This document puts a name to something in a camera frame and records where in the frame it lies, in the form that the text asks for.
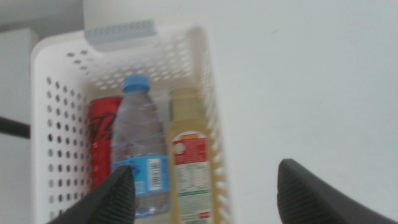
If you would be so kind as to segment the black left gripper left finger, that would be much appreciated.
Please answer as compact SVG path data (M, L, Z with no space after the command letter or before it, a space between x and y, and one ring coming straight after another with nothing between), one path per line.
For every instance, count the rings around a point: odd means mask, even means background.
M132 169L120 166L97 188L50 224L133 224L136 196Z

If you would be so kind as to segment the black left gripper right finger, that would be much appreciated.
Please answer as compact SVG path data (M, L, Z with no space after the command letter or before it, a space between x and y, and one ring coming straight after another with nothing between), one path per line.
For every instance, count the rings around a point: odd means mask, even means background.
M335 189L293 159L281 160L277 207L288 224L397 224Z

